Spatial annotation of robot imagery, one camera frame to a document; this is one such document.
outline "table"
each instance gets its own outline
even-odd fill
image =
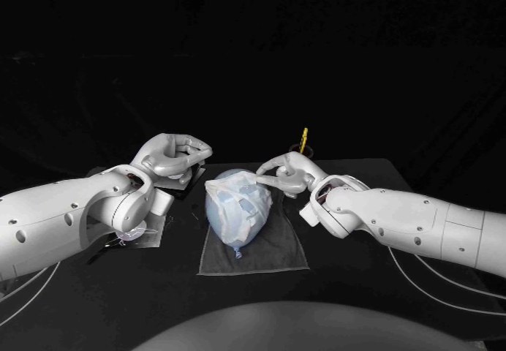
[[[410,191],[387,159],[316,164],[328,174],[355,176],[371,188]],[[339,239],[322,225],[309,226],[299,215],[309,192],[296,200],[285,199],[285,210],[312,270],[198,276],[208,228],[205,180],[233,168],[256,171],[260,165],[205,166],[191,194],[169,210],[174,223],[159,248],[110,251],[87,265],[104,245],[100,240],[63,261],[41,295],[2,327],[2,350],[132,350],[191,318],[244,303],[270,301],[341,303],[404,317],[466,341],[506,339],[506,317],[466,312],[432,300],[407,281],[388,248],[368,233],[357,231]],[[397,250],[394,253],[403,269],[429,293],[460,306],[502,312],[495,298],[446,282],[411,254]],[[432,259],[427,262],[449,278],[486,290],[472,268]],[[0,322],[34,296],[52,270],[0,304]]]

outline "yellow tool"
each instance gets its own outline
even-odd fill
[[[306,140],[309,138],[309,129],[305,128],[303,139],[300,140],[300,153],[305,152]]]

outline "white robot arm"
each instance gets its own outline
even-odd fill
[[[211,155],[192,136],[161,134],[130,165],[0,197],[0,281],[50,267],[103,235],[132,231],[149,212],[165,216],[175,197],[155,188],[156,181],[179,176],[188,182],[191,166]]]
[[[264,175],[280,167],[277,177]],[[263,164],[257,182],[292,197],[312,191],[300,215],[338,238],[365,230],[378,242],[420,256],[468,265],[506,278],[506,215],[426,195],[371,189],[349,175],[328,175],[292,152]]]

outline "black table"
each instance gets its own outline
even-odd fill
[[[371,188],[410,191],[387,159],[316,164],[329,174],[355,176]],[[244,303],[269,301],[341,303],[404,317],[466,341],[506,339],[506,317],[466,312],[432,300],[407,281],[387,247],[368,233],[358,231],[338,239],[322,225],[309,226],[299,215],[309,192],[296,200],[285,199],[285,210],[312,270],[198,276],[208,228],[204,182],[228,169],[256,171],[259,166],[205,166],[208,171],[192,193],[169,211],[175,222],[159,248],[110,251],[87,265],[104,245],[100,240],[61,263],[41,295],[2,327],[2,350],[132,350],[191,318]],[[411,279],[442,300],[472,309],[504,311],[494,298],[440,279],[411,254],[398,250],[394,253]],[[449,278],[486,290],[472,268],[426,260]],[[34,296],[52,270],[0,304],[0,322]]]

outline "cable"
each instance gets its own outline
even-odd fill
[[[32,277],[32,279],[8,295],[5,296],[3,298],[0,298],[0,303],[11,297],[14,296],[15,293],[18,293],[24,287],[26,287],[26,285],[48,271],[48,268],[45,268],[37,276]]]
[[[443,275],[434,270],[434,268],[433,268],[433,267],[429,265],[429,263],[420,258],[419,255],[416,255],[416,256],[417,256],[417,258],[421,260],[421,263],[427,266],[427,268],[429,268],[447,282],[450,282],[452,284],[458,285],[459,287],[463,287],[463,288],[468,289],[468,290],[472,290],[472,291],[476,292],[476,293],[481,293],[481,294],[494,296],[495,298],[502,298],[502,299],[506,300],[506,296],[502,296],[502,295],[498,295],[498,294],[492,294],[491,292],[486,292],[486,291],[473,289],[472,287],[466,287],[463,284],[459,284],[458,282],[455,282],[452,279],[449,279],[446,276],[443,276]]]
[[[496,316],[506,316],[506,313],[501,313],[501,312],[489,312],[489,311],[481,311],[478,309],[468,309],[466,307],[460,307],[460,306],[456,306],[453,305],[452,303],[447,303],[445,301],[442,301],[439,298],[436,298],[432,294],[429,294],[423,288],[420,288],[420,286],[414,283],[414,281],[410,279],[410,277],[407,276],[407,273],[404,273],[404,270],[401,268],[401,265],[398,264],[398,261],[396,259],[396,256],[394,256],[394,252],[393,252],[393,249],[388,247],[388,250],[391,251],[391,255],[393,255],[393,258],[394,258],[394,261],[396,261],[396,264],[398,265],[398,269],[404,275],[404,277],[410,280],[410,283],[414,285],[414,287],[417,287],[417,289],[430,297],[433,298],[437,302],[443,303],[445,305],[456,308],[456,309],[463,309],[465,311],[469,311],[469,312],[476,312],[476,313],[483,313],[483,314],[494,314]]]
[[[18,312],[0,323],[0,327],[16,317],[18,313],[22,312],[22,310],[28,307],[29,303],[35,300],[35,298],[39,296],[42,290],[45,289],[45,286],[48,285],[50,283],[50,280],[52,279],[54,275],[55,275],[55,272],[57,272],[57,269],[61,265],[61,262],[57,264],[57,267],[55,267],[55,270],[54,272],[51,273],[51,276],[48,278],[48,280],[45,281],[45,284],[42,285],[42,288],[39,289],[38,293],[35,294],[35,296],[31,298],[29,302],[25,304],[25,306],[18,310]]]

